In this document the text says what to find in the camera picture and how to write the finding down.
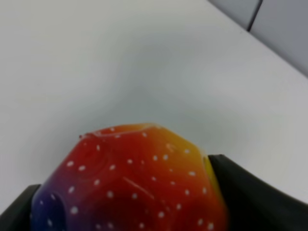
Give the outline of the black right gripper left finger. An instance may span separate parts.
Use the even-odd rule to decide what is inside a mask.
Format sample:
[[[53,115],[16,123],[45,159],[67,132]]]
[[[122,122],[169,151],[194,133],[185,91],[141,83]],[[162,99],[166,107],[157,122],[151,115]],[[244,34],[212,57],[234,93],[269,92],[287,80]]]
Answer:
[[[29,185],[0,215],[0,231],[29,231],[31,202],[40,184]]]

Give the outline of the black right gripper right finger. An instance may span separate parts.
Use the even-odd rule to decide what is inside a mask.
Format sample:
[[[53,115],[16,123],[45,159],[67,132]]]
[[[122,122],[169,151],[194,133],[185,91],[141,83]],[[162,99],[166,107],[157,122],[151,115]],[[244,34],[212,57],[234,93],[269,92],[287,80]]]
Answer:
[[[306,231],[308,205],[275,189],[223,154],[209,161],[229,211],[230,231]]]

